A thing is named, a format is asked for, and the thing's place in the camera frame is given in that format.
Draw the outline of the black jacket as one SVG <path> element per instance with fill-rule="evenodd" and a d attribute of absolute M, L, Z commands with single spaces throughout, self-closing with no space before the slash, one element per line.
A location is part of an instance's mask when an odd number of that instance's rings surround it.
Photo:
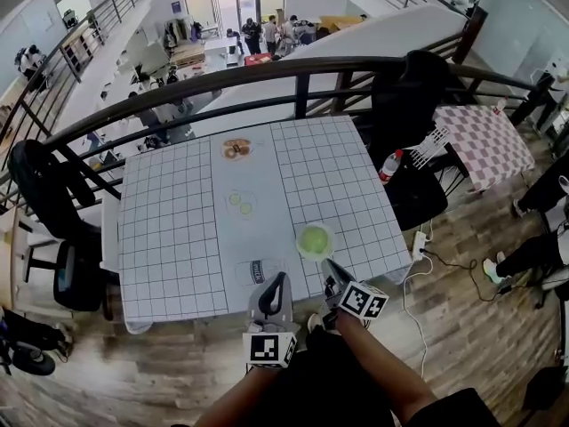
<path fill-rule="evenodd" d="M 13 146 L 8 170 L 28 206 L 54 237 L 79 241 L 101 234 L 99 227 L 85 222 L 76 210 L 74 199 L 92 206 L 96 198 L 69 161 L 59 161 L 39 141 L 24 140 Z"/>

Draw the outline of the white bowl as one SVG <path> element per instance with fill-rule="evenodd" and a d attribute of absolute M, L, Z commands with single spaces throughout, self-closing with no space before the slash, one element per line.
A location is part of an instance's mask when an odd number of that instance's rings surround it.
<path fill-rule="evenodd" d="M 329 238 L 329 244 L 328 244 L 328 247 L 326 248 L 326 250 L 322 254 L 307 253 L 307 252 L 304 252 L 300 249 L 300 247 L 299 247 L 299 236 L 300 236 L 301 232 L 303 231 L 303 229 L 307 226 L 319 226 L 319 227 L 321 227 L 327 231 L 328 238 Z M 311 223 L 308 223 L 308 224 L 302 226 L 301 229 L 297 232 L 296 247 L 297 247 L 299 254 L 303 258 L 305 258 L 309 261 L 313 261 L 313 262 L 321 262 L 324 259 L 330 258 L 333 255 L 333 252 L 334 252 L 335 247 L 336 247 L 336 236 L 335 236 L 335 233 L 333 232 L 333 230 L 331 228 L 329 228 L 327 225 L 323 224 L 322 222 L 311 222 Z"/>

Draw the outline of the white power strip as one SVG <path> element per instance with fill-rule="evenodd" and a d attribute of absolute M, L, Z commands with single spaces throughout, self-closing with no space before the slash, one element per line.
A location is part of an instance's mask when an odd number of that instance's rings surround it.
<path fill-rule="evenodd" d="M 423 253 L 427 243 L 427 235 L 423 231 L 417 230 L 413 237 L 412 258 L 414 262 L 418 262 L 423 259 Z"/>

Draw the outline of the pink checkered table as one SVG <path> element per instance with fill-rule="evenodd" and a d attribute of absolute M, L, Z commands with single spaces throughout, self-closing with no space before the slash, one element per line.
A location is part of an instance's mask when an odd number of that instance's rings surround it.
<path fill-rule="evenodd" d="M 496 114 L 489 106 L 443 106 L 434 120 L 450 132 L 449 142 L 476 193 L 534 169 L 530 150 L 504 112 Z"/>

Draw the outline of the person's left forearm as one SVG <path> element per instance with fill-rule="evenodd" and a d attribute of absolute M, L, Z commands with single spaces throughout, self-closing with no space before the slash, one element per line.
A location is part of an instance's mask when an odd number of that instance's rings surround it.
<path fill-rule="evenodd" d="M 281 370 L 276 368 L 254 367 L 211 405 L 194 427 L 240 427 L 280 373 Z"/>

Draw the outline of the black mesh office chair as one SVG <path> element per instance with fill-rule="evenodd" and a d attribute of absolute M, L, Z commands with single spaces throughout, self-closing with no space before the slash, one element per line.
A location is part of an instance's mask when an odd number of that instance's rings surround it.
<path fill-rule="evenodd" d="M 400 166 L 384 186 L 402 231 L 430 221 L 448 207 L 438 171 L 455 166 L 459 175 L 468 175 L 450 146 L 439 153 L 437 161 L 422 168 L 413 165 L 409 150 L 435 131 L 433 116 L 445 96 L 449 76 L 449 64 L 440 56 L 411 51 L 402 68 L 388 69 L 373 80 L 368 153 L 380 170 L 389 156 L 399 149 L 404 152 Z"/>

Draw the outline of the light wooden desk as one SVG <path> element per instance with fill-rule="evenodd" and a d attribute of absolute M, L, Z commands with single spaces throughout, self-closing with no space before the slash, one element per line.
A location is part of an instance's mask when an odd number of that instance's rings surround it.
<path fill-rule="evenodd" d="M 18 284 L 22 280 L 23 258 L 27 251 L 27 232 L 12 209 L 0 216 L 0 307 L 14 310 Z"/>

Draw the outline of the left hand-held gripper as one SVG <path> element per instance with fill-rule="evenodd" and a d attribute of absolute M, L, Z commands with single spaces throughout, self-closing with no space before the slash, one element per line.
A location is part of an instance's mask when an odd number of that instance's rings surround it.
<path fill-rule="evenodd" d="M 288 275 L 278 272 L 252 293 L 248 305 L 252 318 L 243 334 L 245 363 L 250 367 L 289 367 L 297 348 L 293 319 L 292 287 Z"/>

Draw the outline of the person's right forearm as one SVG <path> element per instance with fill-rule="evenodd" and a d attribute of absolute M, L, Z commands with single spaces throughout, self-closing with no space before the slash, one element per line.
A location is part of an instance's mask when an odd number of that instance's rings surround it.
<path fill-rule="evenodd" d="M 437 401 L 426 382 L 366 330 L 358 318 L 339 310 L 336 329 L 361 367 L 380 385 L 402 425 Z"/>

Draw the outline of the clear red-label water bottle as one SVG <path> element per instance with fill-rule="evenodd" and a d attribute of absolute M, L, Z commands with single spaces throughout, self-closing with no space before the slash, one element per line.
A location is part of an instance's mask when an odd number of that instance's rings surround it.
<path fill-rule="evenodd" d="M 402 158 L 404 156 L 404 151 L 402 149 L 397 149 L 393 154 L 388 156 L 379 171 L 379 178 L 382 184 L 387 184 L 397 172 L 397 169 L 401 165 Z"/>

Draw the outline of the table with grid tablecloth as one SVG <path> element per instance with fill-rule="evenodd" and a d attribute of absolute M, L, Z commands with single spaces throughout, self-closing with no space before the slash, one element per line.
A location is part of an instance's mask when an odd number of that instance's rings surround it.
<path fill-rule="evenodd" d="M 245 311 L 283 272 L 294 300 L 320 295 L 296 239 L 318 222 L 360 281 L 399 283 L 412 259 L 350 117 L 276 122 L 130 157 L 118 227 L 124 318 L 157 323 Z"/>

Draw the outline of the black curved metal railing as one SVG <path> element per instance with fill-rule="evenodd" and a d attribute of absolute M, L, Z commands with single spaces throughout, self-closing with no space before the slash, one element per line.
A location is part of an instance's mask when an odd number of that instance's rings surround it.
<path fill-rule="evenodd" d="M 165 85 L 137 97 L 120 101 L 83 118 L 57 134 L 51 134 L 44 126 L 41 126 L 41 137 L 36 140 L 46 145 L 49 151 L 57 151 L 70 162 L 79 164 L 80 172 L 93 183 L 96 190 L 103 189 L 115 195 L 117 192 L 114 183 L 103 180 L 100 172 L 89 167 L 85 160 L 101 152 L 150 136 L 153 130 L 146 129 L 128 133 L 83 154 L 77 154 L 70 147 L 72 142 L 141 111 L 193 98 L 198 94 L 248 85 L 270 85 L 275 81 L 285 83 L 282 92 L 273 93 L 268 98 L 263 98 L 259 94 L 251 94 L 248 100 L 237 104 L 223 105 L 218 109 L 186 117 L 176 117 L 162 128 L 170 130 L 217 117 L 231 117 L 234 114 L 250 113 L 257 109 L 272 109 L 279 106 L 289 108 L 285 114 L 288 119 L 339 115 L 340 113 L 369 117 L 372 114 L 372 87 L 376 75 L 391 68 L 400 69 L 404 65 L 405 57 L 332 57 L 279 60 L 252 67 L 223 70 Z M 480 94 L 478 88 L 484 82 L 525 90 L 527 92 L 525 96 L 510 95 L 508 97 L 519 103 L 510 110 L 513 125 L 519 125 L 537 108 L 541 98 L 548 94 L 554 82 L 550 74 L 544 74 L 536 84 L 530 85 L 480 68 L 459 64 L 449 64 L 449 68 L 450 76 L 445 88 L 445 96 L 441 102 L 449 96 L 477 96 Z"/>

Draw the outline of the person's black clothing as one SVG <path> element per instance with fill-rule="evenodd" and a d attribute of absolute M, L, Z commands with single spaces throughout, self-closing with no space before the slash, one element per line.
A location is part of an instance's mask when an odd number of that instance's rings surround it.
<path fill-rule="evenodd" d="M 435 395 L 402 425 L 337 329 L 308 333 L 306 346 L 240 427 L 501 427 L 473 388 Z"/>

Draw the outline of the black balcony railing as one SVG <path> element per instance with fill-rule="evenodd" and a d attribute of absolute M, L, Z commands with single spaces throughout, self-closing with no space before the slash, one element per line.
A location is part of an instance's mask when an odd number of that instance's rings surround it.
<path fill-rule="evenodd" d="M 41 137 L 41 126 L 52 131 L 69 96 L 108 39 L 143 0 L 104 0 L 92 8 L 56 45 L 31 78 L 0 130 L 0 171 L 12 146 Z"/>

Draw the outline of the black wheeled scooter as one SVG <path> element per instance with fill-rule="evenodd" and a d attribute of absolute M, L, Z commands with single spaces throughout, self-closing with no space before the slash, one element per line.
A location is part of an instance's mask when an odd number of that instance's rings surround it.
<path fill-rule="evenodd" d="M 66 363 L 72 350 L 73 335 L 67 325 L 49 326 L 0 308 L 0 367 L 8 375 L 11 367 L 30 375 L 51 375 L 56 363 L 47 351 Z"/>

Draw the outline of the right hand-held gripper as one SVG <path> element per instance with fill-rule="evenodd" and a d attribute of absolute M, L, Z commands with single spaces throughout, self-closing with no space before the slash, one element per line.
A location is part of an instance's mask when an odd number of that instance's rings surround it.
<path fill-rule="evenodd" d="M 339 311 L 358 319 L 365 327 L 383 311 L 389 296 L 380 289 L 356 279 L 337 262 L 326 258 L 321 262 L 325 277 L 325 307 L 321 317 L 325 330 L 335 330 Z"/>

